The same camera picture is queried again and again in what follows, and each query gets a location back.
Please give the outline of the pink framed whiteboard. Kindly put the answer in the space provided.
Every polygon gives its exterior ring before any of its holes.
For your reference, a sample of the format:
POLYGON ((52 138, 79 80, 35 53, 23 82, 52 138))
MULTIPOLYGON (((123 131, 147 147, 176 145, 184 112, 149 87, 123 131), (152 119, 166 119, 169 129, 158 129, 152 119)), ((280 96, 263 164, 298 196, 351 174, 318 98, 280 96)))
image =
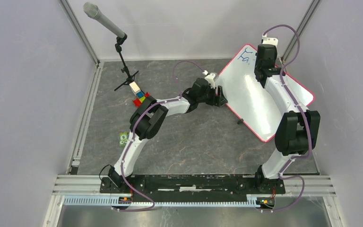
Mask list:
MULTIPOLYGON (((216 80, 227 99, 227 106, 263 142, 271 140, 282 115, 271 95, 256 80, 254 67, 257 49, 246 44, 225 66, 216 80)), ((311 91, 288 74, 289 87, 307 106, 314 100, 311 91)))

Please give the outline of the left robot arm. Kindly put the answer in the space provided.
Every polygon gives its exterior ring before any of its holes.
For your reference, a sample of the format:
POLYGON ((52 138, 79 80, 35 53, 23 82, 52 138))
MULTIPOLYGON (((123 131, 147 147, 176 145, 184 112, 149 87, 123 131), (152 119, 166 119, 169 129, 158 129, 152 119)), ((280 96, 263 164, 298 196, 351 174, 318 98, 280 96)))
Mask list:
POLYGON ((130 117, 130 132, 126 146, 121 157, 109 170, 108 178, 113 189, 120 193, 128 190, 128 177, 133 173, 137 158, 146 143, 159 132, 166 117, 190 113, 200 103, 220 107, 227 102, 223 87, 208 77, 196 79, 192 87, 175 98, 146 97, 130 117))

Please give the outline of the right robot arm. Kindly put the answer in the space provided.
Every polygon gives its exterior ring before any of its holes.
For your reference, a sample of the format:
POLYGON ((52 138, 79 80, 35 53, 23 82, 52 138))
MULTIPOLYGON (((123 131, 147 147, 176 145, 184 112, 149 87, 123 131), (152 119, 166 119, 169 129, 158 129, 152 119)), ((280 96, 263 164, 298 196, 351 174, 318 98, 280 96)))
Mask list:
POLYGON ((256 57, 255 78, 271 95, 282 115, 274 136, 276 149, 255 173, 255 189, 266 193, 278 184, 292 162, 307 158, 312 153, 319 131, 320 113, 309 110, 289 87, 284 70, 276 67, 275 45, 258 45, 256 57))

